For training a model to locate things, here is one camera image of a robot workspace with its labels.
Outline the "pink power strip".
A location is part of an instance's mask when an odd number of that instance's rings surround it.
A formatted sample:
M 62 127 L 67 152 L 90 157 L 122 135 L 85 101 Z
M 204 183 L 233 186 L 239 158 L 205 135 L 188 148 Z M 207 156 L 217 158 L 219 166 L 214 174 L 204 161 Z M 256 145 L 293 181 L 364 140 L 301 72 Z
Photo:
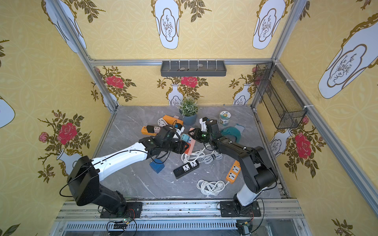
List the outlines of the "pink power strip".
M 181 134 L 181 140 L 185 141 L 187 144 L 189 144 L 189 148 L 184 152 L 186 155 L 191 155 L 193 152 L 193 148 L 195 146 L 195 140 L 189 136 L 186 133 Z

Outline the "blue cube adapter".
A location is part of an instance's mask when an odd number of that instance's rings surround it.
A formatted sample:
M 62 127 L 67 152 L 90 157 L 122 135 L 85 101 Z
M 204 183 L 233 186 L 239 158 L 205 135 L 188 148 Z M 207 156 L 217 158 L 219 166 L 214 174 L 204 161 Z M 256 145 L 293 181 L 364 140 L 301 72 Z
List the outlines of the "blue cube adapter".
M 152 170 L 154 172 L 156 172 L 157 174 L 160 173 L 163 168 L 165 167 L 164 163 L 161 161 L 161 160 L 153 160 L 151 163 L 150 163 L 150 167 L 152 168 Z

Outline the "black power strip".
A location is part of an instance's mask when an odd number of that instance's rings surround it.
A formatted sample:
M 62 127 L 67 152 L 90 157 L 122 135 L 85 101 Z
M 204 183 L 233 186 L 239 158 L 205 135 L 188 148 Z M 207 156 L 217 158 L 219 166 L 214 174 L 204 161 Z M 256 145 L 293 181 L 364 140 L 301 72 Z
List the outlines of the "black power strip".
M 199 168 L 199 162 L 196 160 L 195 162 L 188 162 L 184 164 L 183 166 L 174 169 L 173 174 L 175 175 L 176 179 L 179 179 L 198 168 Z

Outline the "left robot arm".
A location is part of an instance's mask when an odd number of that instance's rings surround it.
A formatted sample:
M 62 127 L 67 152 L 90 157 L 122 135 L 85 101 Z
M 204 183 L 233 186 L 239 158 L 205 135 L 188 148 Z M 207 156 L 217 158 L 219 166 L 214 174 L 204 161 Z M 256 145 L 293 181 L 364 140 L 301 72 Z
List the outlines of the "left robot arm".
M 189 147 L 187 142 L 180 139 L 173 126 L 166 125 L 156 136 L 142 138 L 115 153 L 93 159 L 81 157 L 68 177 L 67 186 L 78 206 L 95 204 L 113 215 L 122 216 L 128 211 L 125 198 L 119 191 L 103 186 L 101 181 L 161 152 L 183 154 Z

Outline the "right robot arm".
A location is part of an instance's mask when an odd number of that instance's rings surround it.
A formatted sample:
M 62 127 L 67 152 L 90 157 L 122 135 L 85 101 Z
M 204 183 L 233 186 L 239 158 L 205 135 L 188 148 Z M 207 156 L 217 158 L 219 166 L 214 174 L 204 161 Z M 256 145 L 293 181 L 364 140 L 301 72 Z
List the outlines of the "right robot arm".
M 210 144 L 213 150 L 239 162 L 245 184 L 234 196 L 236 203 L 246 207 L 262 192 L 275 188 L 278 174 L 264 148 L 246 147 L 224 137 L 219 131 L 217 120 L 206 121 L 205 125 L 206 131 L 195 128 L 188 135 L 200 143 Z

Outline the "black charger block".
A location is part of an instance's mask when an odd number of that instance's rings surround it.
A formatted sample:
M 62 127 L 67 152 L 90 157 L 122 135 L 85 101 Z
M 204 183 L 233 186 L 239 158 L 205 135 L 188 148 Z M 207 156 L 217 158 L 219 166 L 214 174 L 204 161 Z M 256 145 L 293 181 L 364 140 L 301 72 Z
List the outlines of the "black charger block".
M 146 129 L 148 133 L 155 133 L 155 127 L 153 125 L 147 125 Z

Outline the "green work glove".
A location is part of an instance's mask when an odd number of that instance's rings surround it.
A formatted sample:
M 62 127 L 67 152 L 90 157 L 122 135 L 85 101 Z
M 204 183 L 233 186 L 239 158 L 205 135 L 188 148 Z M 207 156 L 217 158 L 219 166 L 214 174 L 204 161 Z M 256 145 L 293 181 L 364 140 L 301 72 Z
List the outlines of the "green work glove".
M 221 134 L 232 141 L 239 143 L 242 137 L 242 132 L 244 131 L 245 127 L 239 124 L 236 124 L 233 127 L 225 128 L 221 131 Z

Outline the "round printed tin jar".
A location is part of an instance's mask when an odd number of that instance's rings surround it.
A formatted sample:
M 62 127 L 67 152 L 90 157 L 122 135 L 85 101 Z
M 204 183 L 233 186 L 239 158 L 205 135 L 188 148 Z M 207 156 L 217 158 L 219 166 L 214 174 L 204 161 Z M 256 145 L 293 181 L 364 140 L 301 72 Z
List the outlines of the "round printed tin jar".
M 231 118 L 231 113 L 229 111 L 222 111 L 219 115 L 219 124 L 222 126 L 228 126 Z

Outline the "orange power strip with adapters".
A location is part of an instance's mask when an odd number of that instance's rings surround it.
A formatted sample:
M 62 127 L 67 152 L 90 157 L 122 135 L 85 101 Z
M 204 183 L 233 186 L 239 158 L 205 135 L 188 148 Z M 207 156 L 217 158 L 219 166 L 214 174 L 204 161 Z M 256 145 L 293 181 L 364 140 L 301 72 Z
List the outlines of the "orange power strip with adapters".
M 156 136 L 158 133 L 148 133 L 146 126 L 142 127 L 141 133 L 148 136 Z

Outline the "potted green plant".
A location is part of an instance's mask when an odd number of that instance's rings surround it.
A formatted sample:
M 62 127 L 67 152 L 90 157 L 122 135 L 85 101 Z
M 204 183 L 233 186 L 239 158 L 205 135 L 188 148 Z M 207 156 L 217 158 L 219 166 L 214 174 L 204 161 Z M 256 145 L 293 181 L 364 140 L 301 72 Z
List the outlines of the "potted green plant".
M 185 125 L 194 125 L 199 111 L 199 105 L 193 97 L 187 96 L 180 103 L 179 111 L 183 116 L 183 122 Z

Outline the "grey wall shelf tray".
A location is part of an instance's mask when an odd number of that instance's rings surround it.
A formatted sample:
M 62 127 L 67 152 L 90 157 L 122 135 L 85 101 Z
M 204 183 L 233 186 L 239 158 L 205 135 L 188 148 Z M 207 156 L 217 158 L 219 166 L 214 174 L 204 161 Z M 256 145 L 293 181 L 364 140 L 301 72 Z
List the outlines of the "grey wall shelf tray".
M 227 73 L 222 60 L 168 60 L 160 67 L 162 77 L 224 77 Z

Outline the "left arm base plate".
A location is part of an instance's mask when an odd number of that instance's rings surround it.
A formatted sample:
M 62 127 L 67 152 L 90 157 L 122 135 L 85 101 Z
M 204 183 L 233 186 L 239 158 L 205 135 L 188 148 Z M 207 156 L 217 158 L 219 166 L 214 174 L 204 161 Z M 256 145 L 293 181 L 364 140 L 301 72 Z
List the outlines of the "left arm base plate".
M 136 219 L 141 216 L 142 202 L 127 202 L 125 206 L 122 206 L 117 213 L 111 213 L 106 209 L 103 209 L 100 214 L 100 218 L 132 218 Z

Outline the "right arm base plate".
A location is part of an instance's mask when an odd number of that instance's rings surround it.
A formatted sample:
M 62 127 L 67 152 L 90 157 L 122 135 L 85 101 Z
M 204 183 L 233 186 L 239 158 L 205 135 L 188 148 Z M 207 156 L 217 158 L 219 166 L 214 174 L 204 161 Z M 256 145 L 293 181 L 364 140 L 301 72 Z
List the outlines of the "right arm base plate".
M 261 217 L 260 206 L 257 201 L 242 206 L 236 200 L 220 202 L 221 217 Z

